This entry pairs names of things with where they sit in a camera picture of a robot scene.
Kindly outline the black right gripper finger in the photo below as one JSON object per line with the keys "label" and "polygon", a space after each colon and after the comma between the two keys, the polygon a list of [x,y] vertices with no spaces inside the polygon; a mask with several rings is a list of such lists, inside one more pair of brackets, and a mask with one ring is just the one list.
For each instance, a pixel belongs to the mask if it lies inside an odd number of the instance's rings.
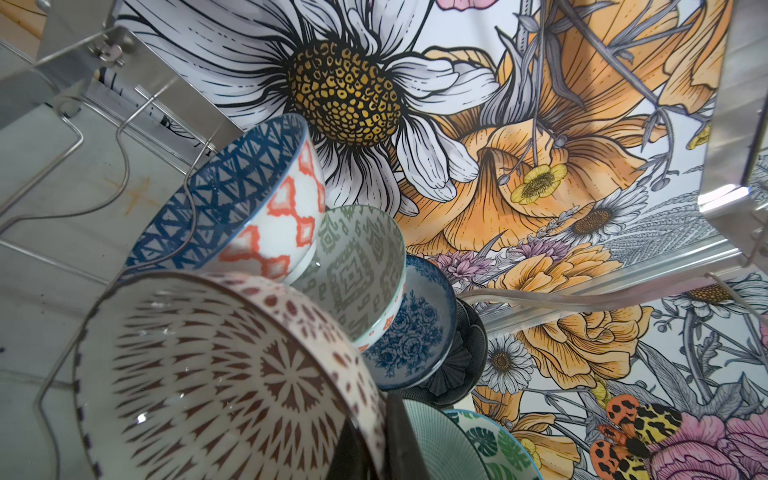
{"label": "black right gripper finger", "polygon": [[429,473],[420,452],[403,399],[395,394],[386,398],[385,478],[427,480]]}

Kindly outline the mint green striped bowl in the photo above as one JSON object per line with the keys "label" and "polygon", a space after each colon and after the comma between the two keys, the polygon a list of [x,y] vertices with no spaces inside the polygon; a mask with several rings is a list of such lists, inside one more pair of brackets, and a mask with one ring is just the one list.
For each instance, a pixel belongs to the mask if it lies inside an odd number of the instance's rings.
{"label": "mint green striped bowl", "polygon": [[488,479],[479,453],[445,413],[410,399],[404,401],[404,407],[428,479]]}

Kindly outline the green leaf pattern bowl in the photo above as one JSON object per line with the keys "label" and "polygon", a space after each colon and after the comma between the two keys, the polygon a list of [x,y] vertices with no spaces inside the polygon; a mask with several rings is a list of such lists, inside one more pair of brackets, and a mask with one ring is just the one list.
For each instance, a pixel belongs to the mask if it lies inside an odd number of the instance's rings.
{"label": "green leaf pattern bowl", "polygon": [[529,453],[498,423],[468,410],[449,409],[444,413],[459,426],[478,452],[490,479],[541,478]]}

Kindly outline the dark grey patterned bowl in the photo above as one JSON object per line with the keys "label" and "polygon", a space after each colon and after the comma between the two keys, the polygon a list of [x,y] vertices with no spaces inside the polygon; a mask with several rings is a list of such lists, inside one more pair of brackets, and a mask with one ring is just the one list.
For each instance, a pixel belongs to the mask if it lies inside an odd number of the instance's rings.
{"label": "dark grey patterned bowl", "polygon": [[456,308],[457,329],[446,359],[426,381],[397,391],[401,397],[447,409],[478,384],[488,353],[486,330],[472,306],[457,299]]}

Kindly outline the blue floral bowl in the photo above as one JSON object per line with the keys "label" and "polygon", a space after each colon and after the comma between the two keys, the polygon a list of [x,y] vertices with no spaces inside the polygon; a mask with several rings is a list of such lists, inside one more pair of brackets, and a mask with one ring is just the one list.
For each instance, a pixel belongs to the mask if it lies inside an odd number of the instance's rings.
{"label": "blue floral bowl", "polygon": [[456,297],[447,277],[430,261],[409,255],[400,308],[363,353],[374,383],[394,391],[425,382],[447,357],[456,325]]}

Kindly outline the pale green patterned bowl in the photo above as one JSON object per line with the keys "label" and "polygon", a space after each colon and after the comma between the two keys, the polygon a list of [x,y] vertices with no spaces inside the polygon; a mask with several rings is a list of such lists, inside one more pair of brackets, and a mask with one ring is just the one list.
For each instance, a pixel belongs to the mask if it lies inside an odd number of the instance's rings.
{"label": "pale green patterned bowl", "polygon": [[326,211],[313,258],[292,286],[337,320],[364,352],[394,321],[405,268],[405,243],[395,220],[375,207],[348,205]]}

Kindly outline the blue geometric pattern bowl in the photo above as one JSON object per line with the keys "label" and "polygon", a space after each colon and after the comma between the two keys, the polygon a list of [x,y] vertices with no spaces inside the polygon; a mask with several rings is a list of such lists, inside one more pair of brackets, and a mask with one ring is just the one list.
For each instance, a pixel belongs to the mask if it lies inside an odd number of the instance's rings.
{"label": "blue geometric pattern bowl", "polygon": [[253,127],[192,174],[139,236],[122,276],[235,271],[291,283],[316,251],[325,210],[308,124],[284,114]]}

